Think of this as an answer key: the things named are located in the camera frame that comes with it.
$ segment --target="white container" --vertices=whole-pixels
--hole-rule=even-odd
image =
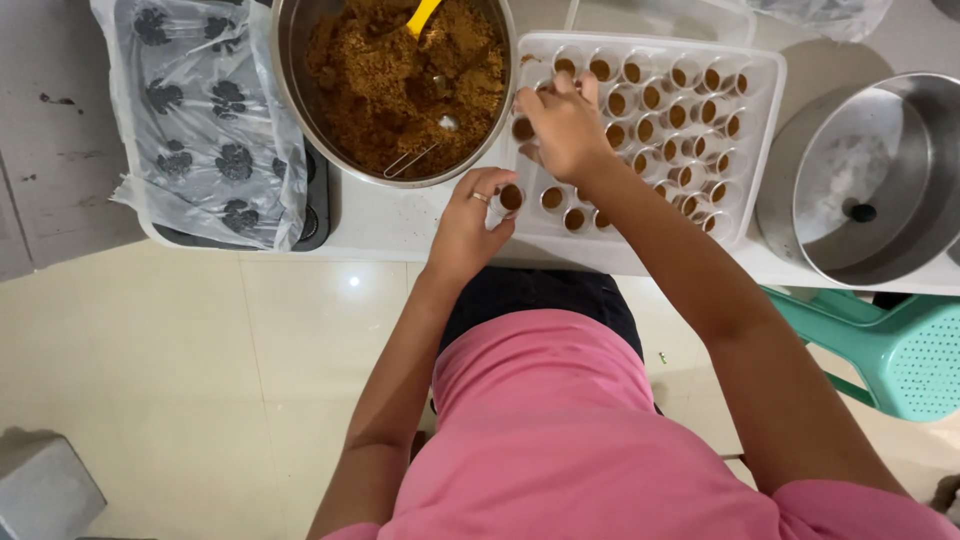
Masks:
[[[702,41],[599,35],[581,32],[534,32],[521,37],[518,44],[521,56],[531,55],[529,60],[519,68],[518,86],[536,86],[540,81],[540,71],[536,66],[544,63],[549,64],[557,51],[565,46],[579,48],[586,57],[599,49],[614,51],[621,60],[634,53],[643,53],[650,58],[657,59],[657,65],[654,68],[655,77],[664,75],[666,70],[671,68],[673,62],[681,56],[685,59],[695,60],[702,66],[705,74],[710,65],[724,58],[738,59],[738,61],[743,62],[745,68],[750,68],[749,71],[745,71],[751,77],[750,87],[756,87],[758,91],[751,95],[739,95],[730,90],[725,93],[727,99],[735,102],[736,110],[748,112],[750,117],[756,121],[750,126],[750,130],[747,130],[747,125],[744,124],[744,133],[749,132],[749,135],[727,136],[724,138],[725,142],[720,143],[719,146],[716,141],[713,141],[709,152],[703,152],[699,158],[695,154],[688,153],[690,149],[683,149],[685,154],[681,155],[682,149],[677,148],[677,156],[672,160],[667,160],[672,162],[672,165],[656,168],[657,173],[652,177],[644,175],[641,178],[637,176],[638,182],[654,185],[669,178],[672,169],[692,165],[693,169],[697,171],[704,169],[707,171],[707,176],[697,185],[721,180],[735,183],[735,186],[745,196],[740,197],[736,205],[723,208],[723,211],[731,218],[732,226],[725,236],[717,235],[715,237],[717,237],[718,242],[724,245],[732,245],[741,239],[750,225],[756,193],[763,176],[763,167],[767,161],[767,153],[777,124],[777,113],[780,109],[783,84],[786,79],[786,60],[783,56],[777,53],[754,51]],[[600,103],[598,106],[601,111],[600,123],[603,126],[609,126],[614,122],[617,125],[636,126],[640,117],[646,113],[639,105],[636,105],[633,111],[624,112],[618,118],[613,118],[607,112],[606,100],[611,88],[625,82],[626,79],[621,70],[618,77],[600,84],[598,98]],[[642,86],[635,87],[637,91],[642,88]],[[699,103],[711,97],[716,97],[716,94],[697,93],[696,88],[691,87],[676,89],[673,93],[665,95],[664,99],[674,103],[680,98],[688,98],[682,101],[686,103],[693,100]],[[662,111],[663,114],[669,114],[670,108],[667,107]],[[669,137],[671,139],[688,140],[692,143],[700,135],[711,131],[713,134],[717,133],[712,125],[705,125],[700,122],[684,122],[681,125],[682,127],[679,130],[670,131]],[[660,142],[660,146],[651,146],[649,143],[641,142],[636,133],[627,133],[625,138],[625,142],[616,149],[616,154],[625,162],[630,162],[645,148],[656,148],[660,152],[663,150],[662,142]],[[576,199],[571,186],[558,183],[541,167],[521,156],[518,148],[519,145],[512,139],[507,142],[507,167],[518,173],[517,184],[532,199],[538,200],[546,189],[557,186],[566,195],[563,210],[572,208],[574,205],[592,210],[590,203],[581,203]],[[727,160],[724,163],[724,168],[732,168],[729,171],[719,171],[718,165],[710,161],[708,154],[713,157],[713,160],[716,160],[731,149],[736,150],[736,154],[732,155],[741,157],[741,160],[736,163]],[[681,187],[680,194],[685,196],[693,193],[697,185],[690,184],[688,187]],[[558,218],[558,213],[562,214],[557,210],[547,212],[540,205],[526,205],[516,219],[516,231],[530,235],[572,237],[573,234],[565,229],[563,221]],[[619,233],[614,231],[601,232],[596,229],[577,233],[576,237],[595,241],[625,241]]]
[[[730,0],[572,0],[565,30],[754,44],[756,15]]]

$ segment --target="pink shirt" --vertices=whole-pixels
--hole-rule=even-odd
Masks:
[[[929,508],[850,483],[757,493],[654,412],[639,357],[586,316],[504,315],[437,362],[437,435],[403,479],[394,519],[326,538],[960,539]]]

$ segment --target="yellow spatula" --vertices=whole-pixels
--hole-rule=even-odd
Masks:
[[[427,19],[430,18],[430,15],[433,14],[433,11],[437,9],[437,6],[443,0],[420,0],[420,5],[417,6],[417,11],[414,12],[414,16],[410,17],[410,21],[407,22],[407,28],[410,30],[410,34],[413,34],[416,39],[420,39],[420,32],[423,31],[423,25],[426,24]]]

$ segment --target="person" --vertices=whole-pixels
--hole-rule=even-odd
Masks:
[[[615,155],[597,86],[521,89],[539,139],[521,152],[585,191],[703,340],[758,491],[657,414],[609,276],[484,268],[514,231],[484,227],[484,200],[516,173],[482,168],[453,189],[307,540],[960,539],[750,276]],[[411,464],[431,381],[438,429]]]

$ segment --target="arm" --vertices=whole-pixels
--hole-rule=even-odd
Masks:
[[[521,151],[587,192],[707,346],[757,487],[837,479],[905,495],[766,295],[712,238],[637,180],[597,121],[596,80],[524,88],[540,147]]]
[[[492,196],[515,177],[474,169],[454,188],[426,266],[360,394],[307,540],[358,523],[383,525],[393,516],[446,319],[467,282],[514,232],[512,220],[487,231],[487,206],[472,193]]]

